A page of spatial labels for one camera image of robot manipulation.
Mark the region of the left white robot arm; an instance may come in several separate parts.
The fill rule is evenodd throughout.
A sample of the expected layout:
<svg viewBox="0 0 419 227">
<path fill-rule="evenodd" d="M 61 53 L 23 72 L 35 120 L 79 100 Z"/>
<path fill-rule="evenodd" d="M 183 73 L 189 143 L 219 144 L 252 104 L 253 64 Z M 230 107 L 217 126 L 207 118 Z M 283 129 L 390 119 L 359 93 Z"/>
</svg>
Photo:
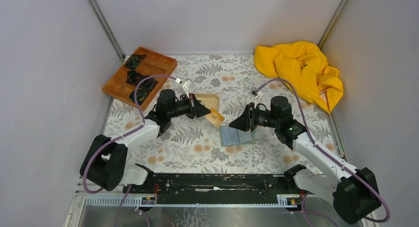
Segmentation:
<svg viewBox="0 0 419 227">
<path fill-rule="evenodd" d="M 196 119 L 210 113 L 211 109 L 196 93 L 186 92 L 176 97 L 173 90 L 162 90 L 143 124 L 115 138 L 103 134 L 94 138 L 80 168 L 85 191 L 96 193 L 87 187 L 86 182 L 90 181 L 100 190 L 111 191 L 119 185 L 126 185 L 135 186 L 142 193 L 149 192 L 153 188 L 153 180 L 148 176 L 151 172 L 139 164 L 126 165 L 128 153 L 161 136 L 171 126 L 173 118 L 186 116 Z"/>
</svg>

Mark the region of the green card holder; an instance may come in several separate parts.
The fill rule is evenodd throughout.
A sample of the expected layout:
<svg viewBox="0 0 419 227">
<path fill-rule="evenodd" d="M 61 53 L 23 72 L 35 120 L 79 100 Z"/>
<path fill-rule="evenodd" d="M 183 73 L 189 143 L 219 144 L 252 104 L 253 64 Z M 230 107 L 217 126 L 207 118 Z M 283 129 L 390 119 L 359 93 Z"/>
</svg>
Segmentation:
<svg viewBox="0 0 419 227">
<path fill-rule="evenodd" d="M 237 146 L 256 143 L 254 132 L 244 132 L 228 126 L 219 128 L 221 146 Z"/>
</svg>

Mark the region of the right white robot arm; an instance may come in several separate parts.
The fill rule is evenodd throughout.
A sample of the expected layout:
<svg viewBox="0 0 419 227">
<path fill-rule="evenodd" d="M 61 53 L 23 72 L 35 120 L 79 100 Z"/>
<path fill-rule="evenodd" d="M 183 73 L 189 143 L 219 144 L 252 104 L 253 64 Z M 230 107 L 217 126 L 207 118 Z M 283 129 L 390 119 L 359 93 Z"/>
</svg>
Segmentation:
<svg viewBox="0 0 419 227">
<path fill-rule="evenodd" d="M 332 204 L 336 213 L 351 225 L 381 207 L 374 173 L 368 168 L 356 168 L 317 144 L 306 126 L 294 119 L 286 97 L 273 97 L 270 109 L 252 102 L 229 124 L 243 132 L 253 131 L 258 126 L 273 128 L 282 144 L 322 172 L 316 175 L 302 165 L 287 170 L 283 180 L 287 192 L 296 193 L 300 189 L 312 192 Z"/>
</svg>

